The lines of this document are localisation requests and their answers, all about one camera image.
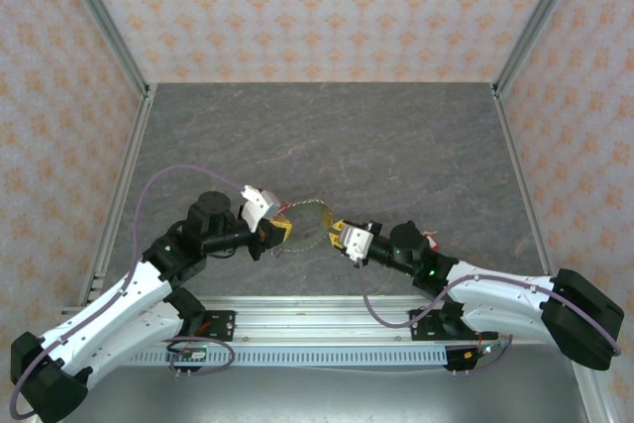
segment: table surface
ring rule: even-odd
[[[407,220],[438,232],[446,255],[482,267],[542,274],[495,106],[484,83],[233,83],[158,86],[106,284],[131,259],[134,208],[147,180],[193,163],[296,201],[317,197],[337,218],[374,220],[383,233]],[[141,250],[184,218],[207,190],[237,190],[190,170],[150,190]],[[370,290],[411,294],[411,279],[370,265]],[[327,242],[300,254],[240,250],[209,260],[187,283],[198,296],[354,295],[352,262]]]

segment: wall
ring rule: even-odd
[[[625,310],[609,372],[634,415],[634,0],[561,0],[505,97],[556,266]]]
[[[151,82],[492,81],[537,0],[105,0]]]
[[[81,0],[0,0],[0,30],[0,420],[8,421],[8,348],[76,304],[138,97]]]

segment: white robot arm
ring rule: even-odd
[[[412,276],[413,284],[435,301],[444,299],[442,309],[428,309],[398,325],[380,320],[369,306],[382,324],[422,325],[431,335],[454,339],[477,339],[476,333],[487,332],[537,339],[595,370],[607,370],[618,355],[623,310],[577,272],[518,276],[492,271],[441,255],[433,238],[411,221],[397,225],[389,238],[380,229],[374,222],[342,220],[330,230],[331,244],[361,268],[369,261],[395,268]]]
[[[269,220],[279,200],[248,185],[243,196],[247,203],[235,217],[226,195],[203,193],[186,220],[155,240],[97,300],[40,338],[26,332],[13,342],[11,379],[44,423],[67,416],[90,388],[136,353],[199,330],[205,308],[181,285],[205,268],[208,256],[245,247],[257,261],[284,241],[287,228]]]

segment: metal plate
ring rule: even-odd
[[[198,336],[212,337],[224,342],[231,342],[234,339],[234,328],[236,323],[235,311],[206,311],[202,318],[204,328]]]
[[[177,358],[180,368],[215,367],[229,360],[229,353],[215,346],[205,348],[202,359]],[[375,347],[268,347],[236,346],[234,367],[401,367],[443,366],[443,346]],[[147,349],[130,359],[128,366],[164,367],[172,354],[165,348]]]

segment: cable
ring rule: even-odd
[[[500,353],[497,355],[497,357],[495,358],[493,362],[486,364],[485,366],[482,366],[482,367],[476,367],[473,370],[465,370],[462,373],[469,376],[471,373],[479,373],[483,370],[489,370],[491,367],[498,365],[508,355],[508,349],[511,347],[512,343],[513,343],[513,336],[508,336],[508,342],[502,348],[502,350],[500,351]]]
[[[196,372],[191,373],[190,375],[202,376],[202,375],[208,375],[210,373],[216,373],[218,371],[227,369],[236,360],[236,351],[234,351],[234,348],[231,347],[226,342],[219,341],[218,339],[212,339],[210,337],[180,336],[180,337],[172,337],[171,339],[166,339],[165,341],[172,342],[172,343],[187,342],[188,343],[187,346],[191,344],[192,342],[209,342],[211,344],[218,344],[219,346],[222,346],[229,351],[229,360],[226,361],[221,366],[214,367],[208,370],[198,370]],[[183,352],[185,352],[185,350],[187,349],[187,346],[183,347],[179,352],[171,356],[171,359],[169,360],[169,369],[171,371],[177,373],[177,369],[174,366],[174,361],[179,356],[181,356]]]
[[[119,289],[119,292],[115,293],[102,307],[100,307],[97,311],[95,311],[94,314],[90,315],[85,320],[83,320],[82,322],[80,322],[79,324],[77,324],[74,327],[70,328],[64,334],[59,336],[52,344],[50,344],[48,347],[43,349],[31,361],[31,363],[27,366],[27,368],[24,370],[22,375],[20,375],[20,378],[18,378],[18,381],[16,382],[16,386],[13,389],[13,392],[11,393],[11,399],[9,401],[9,411],[10,411],[11,417],[13,419],[15,419],[15,420],[26,420],[27,418],[31,418],[32,416],[36,415],[35,411],[30,411],[29,413],[24,413],[24,414],[18,413],[18,407],[17,407],[18,406],[18,395],[22,391],[22,387],[24,386],[25,381],[27,381],[27,378],[29,378],[31,373],[33,373],[33,370],[40,364],[40,362],[46,356],[48,356],[52,351],[54,351],[61,343],[65,343],[70,337],[72,337],[74,334],[79,332],[81,329],[86,327],[88,324],[93,322],[95,319],[99,318],[101,315],[103,315],[104,312],[106,312],[108,309],[110,309],[110,307],[112,307],[112,305],[115,302],[117,302],[117,299],[119,299],[119,297],[121,297],[123,295],[123,293],[126,291],[128,286],[130,285],[130,282],[133,279],[133,275],[135,273],[135,270],[137,269],[137,262],[138,262],[138,258],[137,258],[137,255],[139,253],[138,229],[139,229],[139,217],[141,215],[141,206],[143,205],[143,202],[146,199],[146,195],[148,194],[148,190],[150,190],[150,187],[162,175],[164,175],[164,174],[166,174],[166,173],[168,173],[168,172],[170,172],[172,170],[179,169],[179,168],[188,168],[188,169],[191,169],[191,170],[197,170],[199,172],[206,173],[207,175],[210,175],[210,176],[220,180],[221,182],[224,182],[224,183],[226,183],[228,185],[231,185],[232,187],[234,187],[234,188],[236,188],[238,190],[242,190],[244,188],[241,185],[239,185],[238,183],[233,182],[233,181],[229,180],[228,178],[223,177],[222,175],[220,175],[219,173],[217,173],[217,172],[215,172],[213,170],[208,170],[208,169],[200,167],[198,165],[193,165],[193,164],[189,164],[189,163],[177,163],[175,165],[170,165],[168,167],[165,167],[165,168],[159,170],[157,173],[155,173],[152,176],[152,178],[150,178],[150,180],[148,180],[148,182],[146,183],[146,186],[141,191],[141,196],[139,197],[139,201],[137,202],[137,206],[135,207],[135,215],[134,215],[133,227],[132,227],[132,260],[130,262],[130,269],[129,269],[128,273],[125,276],[125,279],[124,279],[124,282],[123,282],[123,284],[121,286],[121,289]]]
[[[178,220],[176,223],[174,223],[171,227],[169,227],[167,229],[167,235],[173,235],[174,233],[176,233],[178,231],[178,229],[180,227],[182,227],[182,225],[185,223],[185,220]]]
[[[209,258],[215,258],[216,260],[226,260],[227,258],[232,257],[235,253],[236,253],[236,250],[234,249],[231,252],[229,252],[227,255],[215,255],[213,253],[209,253],[207,254],[207,256]]]
[[[362,263],[361,260],[358,260],[358,263],[359,263],[359,268],[361,270],[361,287],[362,287],[362,293],[363,293],[363,296],[364,296],[364,303],[366,304],[366,308],[368,309],[368,312],[374,318],[374,320],[376,320],[376,322],[378,322],[378,323],[382,324],[383,326],[388,327],[390,329],[401,329],[401,328],[404,328],[404,327],[411,327],[412,324],[420,321],[427,314],[429,314],[434,309],[436,304],[438,304],[442,300],[442,298],[445,297],[445,295],[449,291],[451,291],[454,287],[456,287],[458,284],[460,284],[462,282],[465,282],[465,281],[478,281],[478,280],[482,279],[482,280],[485,280],[485,281],[505,282],[507,284],[513,284],[513,285],[518,286],[518,287],[523,287],[524,289],[529,289],[531,291],[532,290],[539,291],[539,292],[541,292],[543,294],[548,295],[549,297],[552,297],[553,299],[558,300],[563,305],[569,307],[575,313],[577,313],[577,315],[579,315],[596,332],[598,332],[603,339],[605,339],[607,341],[607,343],[614,350],[614,357],[618,357],[618,356],[621,355],[621,348],[616,343],[616,341],[612,338],[612,336],[610,336],[608,334],[608,332],[605,329],[603,329],[594,319],[592,319],[589,315],[587,315],[587,313],[585,311],[583,311],[580,307],[578,307],[576,304],[574,304],[569,299],[565,298],[564,296],[561,296],[561,295],[557,294],[554,291],[551,291],[550,289],[546,289],[545,287],[539,286],[537,284],[530,284],[530,283],[527,283],[527,282],[518,281],[516,279],[511,279],[511,278],[504,277],[504,276],[494,276],[492,274],[466,274],[466,275],[456,279],[455,281],[450,283],[448,286],[446,286],[442,291],[440,291],[440,293],[434,298],[434,300],[432,300],[432,302],[429,304],[429,306],[427,306],[427,308],[425,310],[423,310],[420,314],[418,314],[416,317],[410,319],[407,322],[403,322],[403,323],[399,323],[399,324],[394,324],[394,323],[391,323],[391,322],[384,321],[383,319],[380,318],[380,316],[378,314],[376,314],[376,311],[374,310],[374,308],[372,307],[372,305],[370,303],[370,298],[368,296],[368,286],[366,284],[365,267],[364,267],[364,264]]]
[[[389,272],[389,277],[383,283],[383,285],[378,289],[378,291],[374,293],[374,295],[380,295],[383,291],[387,291],[387,289],[389,288],[389,285],[392,283],[393,278],[394,278],[394,268],[391,269],[391,271]]]

